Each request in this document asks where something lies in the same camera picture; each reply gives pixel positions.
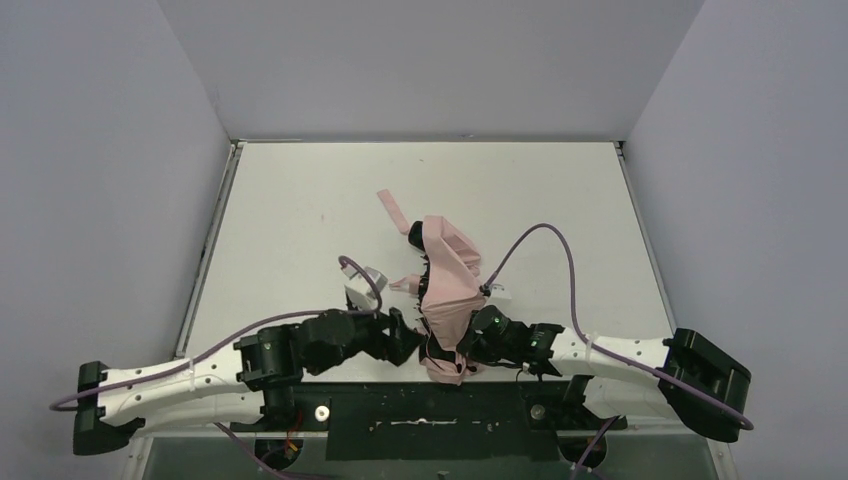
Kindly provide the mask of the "pink folding umbrella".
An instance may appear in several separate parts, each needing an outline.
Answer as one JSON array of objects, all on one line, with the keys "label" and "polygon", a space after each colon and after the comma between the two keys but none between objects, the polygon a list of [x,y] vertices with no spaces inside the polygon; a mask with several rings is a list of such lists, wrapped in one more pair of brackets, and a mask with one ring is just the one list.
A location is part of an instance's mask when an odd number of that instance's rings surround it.
[{"label": "pink folding umbrella", "polygon": [[398,231],[428,260],[427,274],[410,274],[390,284],[395,291],[420,297],[425,335],[420,364],[431,380],[459,385],[476,373],[477,364],[458,352],[471,314],[486,298],[481,290],[481,255],[473,241],[443,216],[427,215],[410,223],[392,194],[384,189],[378,198]]}]

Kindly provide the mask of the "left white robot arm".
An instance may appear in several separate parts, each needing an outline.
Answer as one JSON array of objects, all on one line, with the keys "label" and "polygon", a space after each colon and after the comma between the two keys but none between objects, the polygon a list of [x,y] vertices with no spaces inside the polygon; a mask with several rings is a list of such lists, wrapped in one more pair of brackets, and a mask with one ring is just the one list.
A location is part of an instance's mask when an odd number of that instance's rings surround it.
[{"label": "left white robot arm", "polygon": [[142,429],[182,420],[196,423],[293,422],[291,388],[304,375],[320,375],[365,353],[403,365],[422,344],[402,313],[330,309],[300,323],[266,326],[252,335],[217,344],[193,358],[135,369],[112,369],[100,361],[80,366],[72,451],[77,456],[126,447]]}]

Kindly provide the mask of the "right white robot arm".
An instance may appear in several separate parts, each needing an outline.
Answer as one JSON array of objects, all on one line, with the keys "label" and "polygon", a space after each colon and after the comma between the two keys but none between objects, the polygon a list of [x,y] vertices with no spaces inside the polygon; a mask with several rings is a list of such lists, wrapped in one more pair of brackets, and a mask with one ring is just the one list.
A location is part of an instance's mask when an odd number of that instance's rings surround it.
[{"label": "right white robot arm", "polygon": [[583,405],[599,418],[678,420],[725,443],[753,428],[743,415],[750,371],[691,329],[678,328],[669,338],[593,338],[563,325],[527,325],[489,305],[472,315],[457,349],[487,366],[586,377]]}]

